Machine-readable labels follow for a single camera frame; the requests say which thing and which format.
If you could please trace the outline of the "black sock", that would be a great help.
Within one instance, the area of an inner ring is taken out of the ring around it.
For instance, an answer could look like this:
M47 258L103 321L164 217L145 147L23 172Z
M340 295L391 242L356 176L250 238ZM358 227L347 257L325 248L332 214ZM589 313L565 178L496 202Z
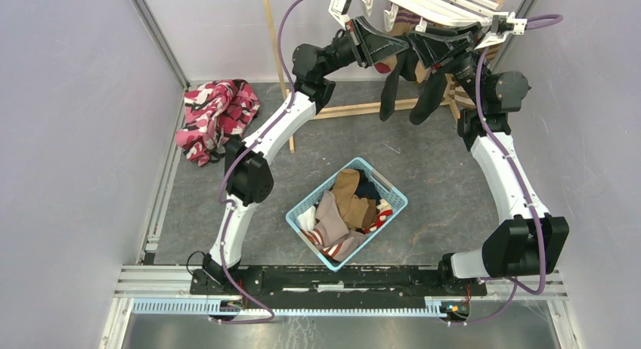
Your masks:
M417 82L416 66L420 60L413 49L395 55L396 64L388 74L380 96L379 119L386 121L395 111L399 79Z
M413 125L425 122L440 106L447 89L447 77L442 71L431 74L425 82L422 94L410 111L409 121Z

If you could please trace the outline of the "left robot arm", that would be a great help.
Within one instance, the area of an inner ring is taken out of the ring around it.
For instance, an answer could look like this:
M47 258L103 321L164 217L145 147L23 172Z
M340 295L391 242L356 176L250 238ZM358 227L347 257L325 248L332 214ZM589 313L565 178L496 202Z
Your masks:
M336 84L327 75L352 63L373 66L409 49L408 40L377 31L363 17L348 21L327 46L300 44L294 49L295 81L289 96L253 134L225 145L225 175L219 192L225 213L216 241L203 258L203 272L217 293L228 294L236 288L237 273L231 268L240 262L255 210L274 186L270 164L290 137L329 103Z

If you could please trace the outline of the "beige pink sock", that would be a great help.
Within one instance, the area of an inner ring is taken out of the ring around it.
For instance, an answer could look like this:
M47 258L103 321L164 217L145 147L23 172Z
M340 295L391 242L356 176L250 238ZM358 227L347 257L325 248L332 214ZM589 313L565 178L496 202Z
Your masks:
M314 218L317 220L317 223L310 231L315 230L319 233L321 235L320 240L322 243L333 243L338 238L349 233L355 241L355 250L352 252L354 253L365 243L367 239L365 234L348 229L339 214L339 210L336 206L336 198L329 191L324 192L316 209Z

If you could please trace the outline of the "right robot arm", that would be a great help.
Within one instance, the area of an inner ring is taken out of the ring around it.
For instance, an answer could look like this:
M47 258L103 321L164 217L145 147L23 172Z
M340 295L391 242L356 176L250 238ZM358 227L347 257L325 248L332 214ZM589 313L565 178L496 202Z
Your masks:
M488 182L500 221L479 249L444 255L438 288L455 295L467 279L545 278L556 268L569 226L541 202L516 154L508 115L520 111L531 89L528 79L519 71L490 71L476 26L412 31L407 38L432 70L429 91L440 91L451 75L476 104L475 110L460 114L458 135Z

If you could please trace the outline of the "brown striped sock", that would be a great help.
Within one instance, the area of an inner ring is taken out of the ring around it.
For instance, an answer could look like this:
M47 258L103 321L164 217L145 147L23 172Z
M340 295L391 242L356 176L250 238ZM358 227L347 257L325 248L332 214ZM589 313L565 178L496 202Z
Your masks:
M449 87L448 87L448 96L457 104L458 107L475 110L476 105L464 88L456 81L452 74L448 75L449 78Z

